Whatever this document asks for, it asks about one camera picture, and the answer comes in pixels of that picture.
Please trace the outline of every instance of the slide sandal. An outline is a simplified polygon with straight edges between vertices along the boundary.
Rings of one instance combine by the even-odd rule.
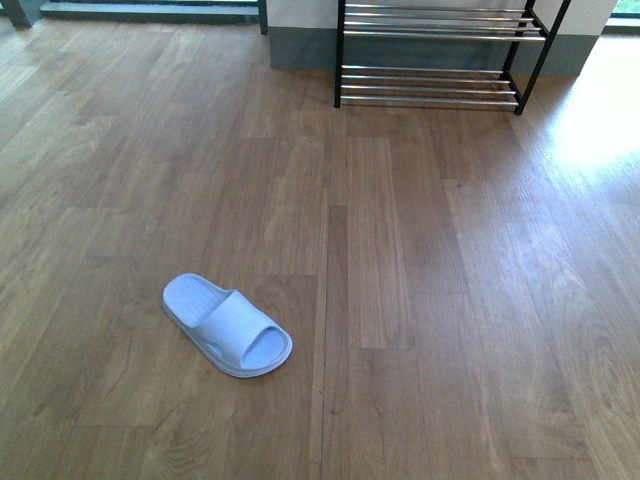
[[[185,273],[162,294],[164,309],[200,351],[223,372],[240,378],[264,375],[284,363],[291,337],[237,290],[223,290]]]

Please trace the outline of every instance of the floor plank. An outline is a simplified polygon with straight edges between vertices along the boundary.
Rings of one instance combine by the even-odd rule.
[[[350,139],[347,162],[349,345],[407,349],[412,335],[389,143]]]
[[[588,458],[566,386],[487,182],[447,181],[510,456]]]

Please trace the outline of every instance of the gray baseboard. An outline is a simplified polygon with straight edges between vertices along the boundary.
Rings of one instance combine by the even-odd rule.
[[[271,27],[269,42],[274,68],[334,68],[333,29]],[[558,35],[543,74],[578,76],[598,37]],[[345,63],[412,68],[502,69],[509,44],[446,42],[414,39],[349,38]],[[540,45],[521,45],[513,73],[530,73]]]
[[[134,5],[112,3],[47,2],[42,15],[59,20],[109,20],[201,24],[257,23],[257,7]]]
[[[336,30],[269,26],[271,66],[274,68],[333,68]]]

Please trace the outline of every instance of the metal bar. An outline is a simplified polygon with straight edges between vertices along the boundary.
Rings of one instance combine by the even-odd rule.
[[[518,101],[518,103],[520,103],[520,100],[522,99],[522,93],[520,92],[520,89],[518,88],[518,85],[516,84],[516,81],[511,76],[511,72],[504,72],[503,75],[507,80],[509,80],[509,86],[515,92],[513,94],[513,96],[516,97],[516,100]]]
[[[404,19],[420,19],[420,20],[450,20],[462,22],[533,22],[532,17],[525,18],[508,18],[508,17],[450,17],[450,16],[429,16],[429,15],[409,15],[395,13],[360,13],[346,12],[346,17],[362,17],[362,18],[404,18]]]
[[[371,65],[342,65],[343,70],[390,70],[403,72],[438,72],[438,73],[486,73],[500,75],[502,70],[450,70],[445,68],[404,68],[404,67],[376,67]]]
[[[403,82],[487,83],[491,85],[509,85],[508,80],[491,80],[485,78],[404,77],[392,75],[343,75],[342,78],[349,80],[401,80]]]
[[[498,35],[452,35],[444,33],[420,33],[420,32],[389,32],[389,31],[364,31],[345,30],[348,36],[366,37],[404,37],[404,38],[439,38],[443,40],[478,40],[478,41],[499,41],[499,42],[544,42],[543,37],[533,36],[498,36]]]
[[[516,107],[514,111],[516,115],[522,115],[522,112],[524,111],[524,107],[527,105],[527,101],[529,100],[529,97],[531,96],[531,92],[533,91],[533,87],[535,86],[536,81],[540,76],[540,72],[542,71],[544,62],[547,59],[547,55],[549,55],[549,50],[551,50],[553,41],[556,39],[558,30],[560,30],[560,25],[562,24],[562,20],[564,20],[567,10],[569,9],[569,5],[571,5],[571,0],[564,0],[560,5],[560,8],[558,9],[558,15],[556,15],[556,19],[553,22],[553,26],[549,31],[549,37],[547,38],[547,41],[545,42],[544,47],[542,48],[542,52],[540,52],[540,57],[536,62],[536,66],[533,69],[533,73],[531,74],[531,77],[529,78],[529,83],[527,84],[527,88],[525,88],[524,92],[522,93],[522,99],[520,100],[519,105]]]
[[[364,100],[378,102],[422,102],[422,103],[449,103],[461,105],[486,105],[500,107],[516,107],[518,102],[497,100],[463,100],[453,98],[419,98],[419,97],[377,97],[373,95],[343,95],[343,100]]]
[[[421,29],[421,30],[459,30],[469,32],[523,32],[523,33],[538,33],[540,27],[481,27],[478,25],[425,25],[420,23],[379,23],[379,22],[344,22],[345,26],[349,27],[384,27],[388,29],[403,28],[403,29]]]
[[[338,1],[338,33],[336,38],[336,70],[334,81],[333,107],[340,108],[342,93],[342,61],[344,58],[344,12],[346,0]]]
[[[394,87],[392,85],[342,85],[342,90],[378,90],[416,93],[456,93],[465,95],[515,95],[513,90],[475,90],[462,88],[438,87]]]
[[[367,10],[419,10],[429,12],[473,12],[473,13],[524,13],[522,8],[464,8],[464,7],[422,7],[403,5],[361,5],[347,3],[347,8],[360,8]]]

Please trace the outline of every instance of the wall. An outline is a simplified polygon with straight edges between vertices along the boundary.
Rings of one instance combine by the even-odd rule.
[[[337,23],[337,0],[267,0],[269,13],[269,40],[271,64],[276,68],[331,68],[335,59],[335,29]],[[366,3],[385,3],[381,0]],[[464,5],[514,7],[522,5],[517,1],[501,0],[394,0],[394,4]],[[551,26],[561,0],[538,0],[534,10],[541,19]],[[593,45],[602,32],[617,0],[573,0],[560,29],[560,34],[549,54],[543,73],[578,75],[582,70]],[[499,58],[500,46],[463,45],[471,42],[433,44],[424,41],[403,41],[403,45],[390,42],[351,42],[347,56],[358,63],[373,64],[376,58],[382,62],[393,58],[406,61],[415,50],[431,49],[440,57],[430,55],[428,64],[413,66],[449,68],[451,58]],[[527,71],[537,57],[536,47],[522,49],[515,70]],[[397,55],[398,50],[404,54]],[[477,62],[458,65],[459,68],[479,68]]]

